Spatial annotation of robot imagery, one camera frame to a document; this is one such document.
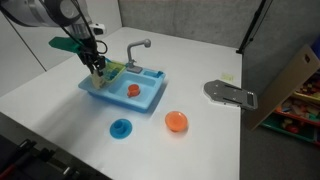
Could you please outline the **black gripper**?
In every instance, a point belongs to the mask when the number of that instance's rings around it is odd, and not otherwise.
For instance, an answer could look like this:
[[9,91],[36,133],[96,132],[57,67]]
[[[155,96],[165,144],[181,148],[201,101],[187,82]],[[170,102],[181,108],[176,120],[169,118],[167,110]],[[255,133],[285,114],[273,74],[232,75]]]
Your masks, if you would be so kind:
[[95,37],[80,39],[80,43],[78,56],[82,63],[88,67],[91,74],[94,73],[94,67],[97,67],[98,75],[102,76],[105,68],[105,52],[99,52],[97,44],[102,43],[105,45],[105,43]]

